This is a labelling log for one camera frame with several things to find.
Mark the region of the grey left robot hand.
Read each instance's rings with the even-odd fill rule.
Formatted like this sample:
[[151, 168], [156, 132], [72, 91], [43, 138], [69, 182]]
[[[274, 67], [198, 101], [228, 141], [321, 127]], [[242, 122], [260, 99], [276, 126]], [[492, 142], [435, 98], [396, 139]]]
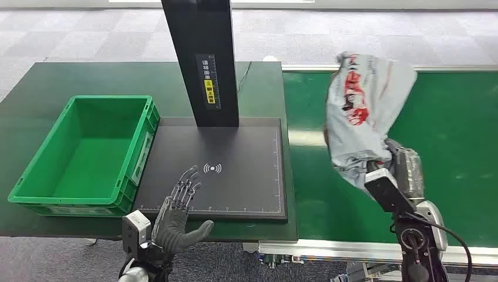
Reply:
[[197, 229], [185, 232], [189, 216], [189, 204], [202, 186], [198, 179], [198, 166], [186, 170], [164, 199], [152, 230], [152, 242], [167, 254], [179, 254], [204, 240], [215, 223], [206, 220]]

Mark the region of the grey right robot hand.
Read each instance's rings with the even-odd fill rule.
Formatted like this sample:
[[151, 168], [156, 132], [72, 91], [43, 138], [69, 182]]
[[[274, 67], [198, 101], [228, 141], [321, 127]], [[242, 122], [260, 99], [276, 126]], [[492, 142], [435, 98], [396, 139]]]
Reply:
[[397, 182], [398, 190], [414, 204], [425, 200], [421, 158], [416, 151], [387, 138], [386, 145], [392, 155], [389, 171]]

